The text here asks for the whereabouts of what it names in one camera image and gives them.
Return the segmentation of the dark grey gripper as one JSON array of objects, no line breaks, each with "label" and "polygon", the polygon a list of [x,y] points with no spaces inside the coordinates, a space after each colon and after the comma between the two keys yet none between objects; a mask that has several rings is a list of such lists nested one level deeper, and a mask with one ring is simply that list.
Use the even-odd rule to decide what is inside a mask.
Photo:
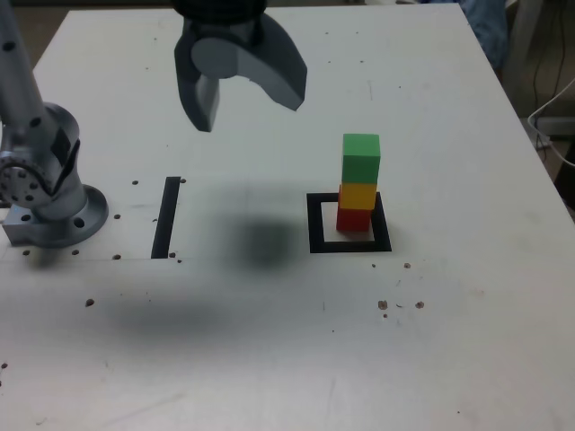
[{"label": "dark grey gripper", "polygon": [[233,20],[185,17],[174,60],[181,105],[200,132],[212,131],[218,80],[246,78],[293,111],[305,100],[305,61],[288,33],[265,13]]}]

